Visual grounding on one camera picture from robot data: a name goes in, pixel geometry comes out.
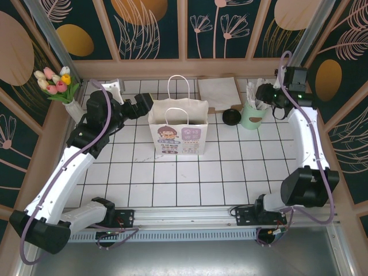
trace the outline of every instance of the paper bag handle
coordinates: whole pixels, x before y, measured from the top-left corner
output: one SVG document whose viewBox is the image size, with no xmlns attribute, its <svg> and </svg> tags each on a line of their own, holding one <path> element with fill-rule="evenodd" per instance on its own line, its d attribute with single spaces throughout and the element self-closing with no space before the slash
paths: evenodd
<svg viewBox="0 0 368 276">
<path fill-rule="evenodd" d="M 186 84 L 188 85 L 188 99 L 190 99 L 190 86 L 189 86 L 189 82 L 188 82 L 188 80 L 185 78 L 185 77 L 183 77 L 182 75 L 173 75 L 173 76 L 171 76 L 171 77 L 169 77 L 169 79 L 168 79 L 168 81 L 167 81 L 167 93 L 168 93 L 168 98 L 169 99 L 171 99 L 171 97 L 170 97 L 170 91 L 169 91 L 169 84 L 170 84 L 170 80 L 171 80 L 171 78 L 173 78 L 173 77 L 175 77 L 175 76 L 180 76 L 181 78 L 183 78 L 185 81 L 186 81 Z"/>
<path fill-rule="evenodd" d="M 187 124 L 187 125 L 189 125 L 189 115 L 188 115 L 187 111 L 185 111 L 184 109 L 181 109 L 181 108 L 168 108 L 168 109 L 165 111 L 165 120 L 166 120 L 166 124 L 167 124 L 167 125 L 168 125 L 168 121 L 167 121 L 167 118 L 166 118 L 166 113 L 167 113 L 169 110 L 171 110 L 171 109 L 181 110 L 181 111 L 185 112 L 185 114 L 186 114 L 186 118 L 187 118 L 187 120 L 186 120 L 186 124 Z"/>
</svg>

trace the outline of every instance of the tulip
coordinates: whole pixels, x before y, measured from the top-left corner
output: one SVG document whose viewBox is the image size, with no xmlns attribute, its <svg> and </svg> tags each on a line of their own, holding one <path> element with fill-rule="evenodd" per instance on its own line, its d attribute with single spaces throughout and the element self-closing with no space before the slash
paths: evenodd
<svg viewBox="0 0 368 276">
<path fill-rule="evenodd" d="M 45 67 L 44 73 L 47 79 L 52 79 L 52 75 L 55 75 L 54 71 L 52 71 L 50 68 Z"/>
<path fill-rule="evenodd" d="M 59 75 L 52 75 L 52 81 L 56 84 L 59 80 L 61 80 L 61 77 Z"/>
<path fill-rule="evenodd" d="M 37 83 L 39 84 L 40 88 L 43 90 L 45 90 L 46 87 L 48 86 L 48 82 L 45 79 L 38 79 Z"/>
<path fill-rule="evenodd" d="M 60 80 L 56 83 L 56 89 L 58 90 L 58 92 L 64 93 L 65 91 L 67 91 L 68 86 L 65 82 Z"/>
<path fill-rule="evenodd" d="M 46 87 L 46 90 L 47 90 L 47 92 L 49 92 L 51 95 L 55 95 L 55 94 L 58 92 L 58 90 L 56 89 L 56 86 L 55 86 L 55 85 L 48 85 L 48 86 Z"/>
<path fill-rule="evenodd" d="M 71 78 L 68 74 L 64 74 L 62 75 L 62 81 L 69 85 L 71 83 Z"/>
<path fill-rule="evenodd" d="M 46 79 L 46 76 L 44 73 L 42 73 L 41 71 L 36 71 L 33 73 L 34 76 L 36 77 L 36 79 Z"/>
<path fill-rule="evenodd" d="M 68 75 L 70 75 L 70 69 L 69 69 L 69 67 L 68 66 L 64 66 L 63 68 L 62 68 L 62 70 L 60 71 L 60 76 L 62 76 L 62 75 L 65 75 L 65 74 L 68 74 Z"/>
</svg>

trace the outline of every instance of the cartoon character print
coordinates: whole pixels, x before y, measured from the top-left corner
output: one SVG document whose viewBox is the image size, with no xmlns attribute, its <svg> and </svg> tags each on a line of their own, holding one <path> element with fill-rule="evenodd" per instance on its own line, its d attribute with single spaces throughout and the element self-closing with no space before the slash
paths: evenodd
<svg viewBox="0 0 368 276">
<path fill-rule="evenodd" d="M 179 138 L 179 136 L 177 136 L 178 132 L 169 126 L 159 128 L 157 133 L 165 140 L 174 140 L 175 138 Z"/>
</svg>

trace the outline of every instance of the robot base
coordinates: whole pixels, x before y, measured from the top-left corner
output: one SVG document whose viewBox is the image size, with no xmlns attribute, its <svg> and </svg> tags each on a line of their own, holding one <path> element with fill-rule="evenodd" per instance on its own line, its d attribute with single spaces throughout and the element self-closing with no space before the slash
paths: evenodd
<svg viewBox="0 0 368 276">
<path fill-rule="evenodd" d="M 277 225 L 277 221 L 283 224 L 288 223 L 286 216 L 280 212 L 268 212 L 264 210 L 264 196 L 264 194 L 260 195 L 253 206 L 239 206 L 234 209 L 237 226 Z"/>
</svg>

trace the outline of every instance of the mint green cup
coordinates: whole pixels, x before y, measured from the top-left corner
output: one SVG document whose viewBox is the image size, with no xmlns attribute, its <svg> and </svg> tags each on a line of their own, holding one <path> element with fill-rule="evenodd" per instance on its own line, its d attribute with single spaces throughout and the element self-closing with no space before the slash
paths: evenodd
<svg viewBox="0 0 368 276">
<path fill-rule="evenodd" d="M 241 114 L 240 124 L 243 128 L 253 130 L 259 128 L 263 117 L 265 116 L 267 109 L 256 110 L 252 108 L 248 102 L 244 105 L 243 112 Z"/>
</svg>

